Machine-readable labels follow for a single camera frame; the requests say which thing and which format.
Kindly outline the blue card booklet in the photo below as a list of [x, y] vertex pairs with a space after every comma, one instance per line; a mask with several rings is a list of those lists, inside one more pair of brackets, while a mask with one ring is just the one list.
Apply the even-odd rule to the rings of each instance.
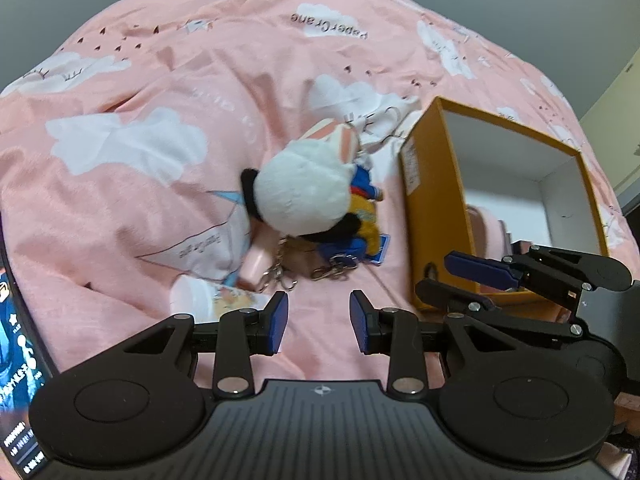
[[380, 235], [380, 247], [378, 248], [378, 252], [373, 255], [366, 255], [364, 257], [364, 261], [366, 263], [374, 264], [375, 266], [380, 266], [386, 257], [386, 252], [390, 247], [390, 236], [388, 234], [382, 233]]

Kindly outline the pink quilted pouch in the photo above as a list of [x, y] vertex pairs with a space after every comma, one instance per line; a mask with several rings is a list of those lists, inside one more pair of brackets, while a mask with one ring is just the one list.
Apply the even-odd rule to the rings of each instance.
[[480, 258], [501, 260], [512, 255], [511, 235], [506, 224], [491, 211], [480, 206], [466, 206], [475, 247]]

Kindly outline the blue orange plush doll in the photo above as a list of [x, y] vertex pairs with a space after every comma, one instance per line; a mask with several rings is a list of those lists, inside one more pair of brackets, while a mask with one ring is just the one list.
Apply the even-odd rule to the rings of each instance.
[[373, 185], [370, 170], [361, 165], [355, 166], [355, 173], [350, 184], [349, 213], [354, 214], [360, 221], [360, 227], [348, 240], [320, 244], [318, 252], [323, 260], [335, 266], [356, 266], [364, 262], [366, 255], [373, 256], [380, 247], [380, 235], [378, 228], [378, 213], [376, 206], [384, 198], [383, 191]]

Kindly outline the white printed paper packet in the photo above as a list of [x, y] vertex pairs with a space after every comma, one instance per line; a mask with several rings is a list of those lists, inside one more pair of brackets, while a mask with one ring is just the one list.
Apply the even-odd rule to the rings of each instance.
[[173, 314], [187, 313], [197, 323], [218, 322], [227, 312], [262, 310], [270, 299], [260, 292], [180, 275], [171, 286], [169, 305]]

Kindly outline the orange cardboard box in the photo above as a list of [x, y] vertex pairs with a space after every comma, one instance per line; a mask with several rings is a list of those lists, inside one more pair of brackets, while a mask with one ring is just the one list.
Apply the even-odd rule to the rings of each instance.
[[509, 119], [436, 98], [400, 150], [411, 279], [434, 266], [439, 281], [500, 307], [551, 308], [533, 292], [499, 292], [444, 267], [453, 250], [478, 255], [471, 206], [506, 225], [514, 242], [605, 256], [596, 194], [576, 148]]

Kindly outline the pink cloud-print duvet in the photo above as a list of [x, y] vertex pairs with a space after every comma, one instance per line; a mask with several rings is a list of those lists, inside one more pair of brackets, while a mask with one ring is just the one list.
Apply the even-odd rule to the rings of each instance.
[[1, 217], [12, 271], [66, 370], [170, 312], [183, 274], [224, 281], [248, 247], [240, 173], [324, 118], [373, 148], [382, 266], [301, 281], [257, 377], [384, 378], [348, 296], [408, 307], [397, 154], [442, 96], [582, 152], [608, 249], [639, 251], [570, 103], [535, 66], [410, 0], [122, 0], [1, 93]]

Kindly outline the smartphone with lit screen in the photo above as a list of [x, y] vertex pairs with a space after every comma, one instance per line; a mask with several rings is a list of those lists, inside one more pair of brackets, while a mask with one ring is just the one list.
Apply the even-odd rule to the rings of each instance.
[[1, 455], [18, 478], [30, 479], [47, 465], [28, 412], [37, 391], [56, 374], [2, 246]]

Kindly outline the white panda plush keychain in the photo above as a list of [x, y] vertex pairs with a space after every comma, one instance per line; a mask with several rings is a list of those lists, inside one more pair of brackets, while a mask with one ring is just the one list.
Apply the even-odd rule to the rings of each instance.
[[350, 210], [358, 150], [354, 127], [320, 120], [262, 168], [242, 171], [248, 214], [290, 237], [314, 243], [351, 240], [361, 226]]

